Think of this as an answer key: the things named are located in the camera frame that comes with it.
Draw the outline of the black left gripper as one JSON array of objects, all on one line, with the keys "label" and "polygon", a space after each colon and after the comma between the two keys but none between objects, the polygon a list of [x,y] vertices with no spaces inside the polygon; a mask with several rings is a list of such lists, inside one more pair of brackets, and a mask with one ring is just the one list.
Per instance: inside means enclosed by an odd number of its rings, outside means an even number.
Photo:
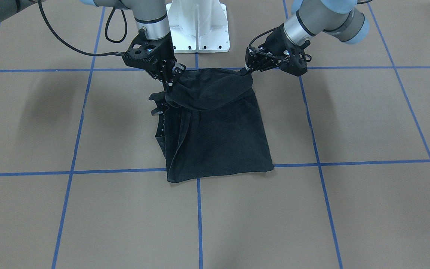
[{"label": "black left gripper", "polygon": [[286,34],[285,27],[280,25],[270,32],[260,47],[248,46],[244,57],[246,70],[264,72],[277,68],[280,62],[288,56],[284,44],[286,40],[291,41]]}]

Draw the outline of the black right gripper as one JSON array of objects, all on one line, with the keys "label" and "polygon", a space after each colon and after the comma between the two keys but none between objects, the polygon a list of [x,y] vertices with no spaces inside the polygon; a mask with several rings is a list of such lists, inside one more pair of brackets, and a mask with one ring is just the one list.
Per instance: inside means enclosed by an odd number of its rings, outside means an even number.
[{"label": "black right gripper", "polygon": [[186,71],[186,65],[176,62],[172,33],[157,40],[148,39],[148,32],[141,32],[145,56],[141,69],[156,73],[156,80],[164,90],[171,89]]}]

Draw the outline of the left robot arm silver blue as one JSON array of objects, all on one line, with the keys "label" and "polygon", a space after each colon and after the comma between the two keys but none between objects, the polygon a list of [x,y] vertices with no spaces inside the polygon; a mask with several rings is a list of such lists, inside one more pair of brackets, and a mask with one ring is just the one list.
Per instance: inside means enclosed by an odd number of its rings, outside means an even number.
[{"label": "left robot arm silver blue", "polygon": [[248,72],[275,68],[300,77],[308,70],[311,56],[305,53],[310,39],[326,33],[344,44],[358,44],[367,37],[369,21],[357,10],[358,0],[295,0],[292,16],[266,31],[264,43],[246,48]]}]

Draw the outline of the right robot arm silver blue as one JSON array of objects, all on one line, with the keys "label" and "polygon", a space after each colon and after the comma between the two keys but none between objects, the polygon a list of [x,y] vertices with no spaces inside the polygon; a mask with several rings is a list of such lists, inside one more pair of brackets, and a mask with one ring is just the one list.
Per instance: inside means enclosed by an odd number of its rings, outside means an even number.
[{"label": "right robot arm silver blue", "polygon": [[153,79],[162,83],[165,90],[172,87],[186,71],[186,66],[177,62],[168,12],[164,0],[79,0],[72,11],[68,0],[62,0],[63,13],[80,14],[82,5],[110,7],[114,11],[130,11],[136,22],[137,35],[127,50],[122,52],[89,53],[77,49],[63,40],[50,24],[46,4],[55,7],[55,0],[0,0],[0,23],[25,10],[38,9],[41,22],[52,35],[66,47],[77,53],[92,57],[119,57],[130,68],[146,71]]}]

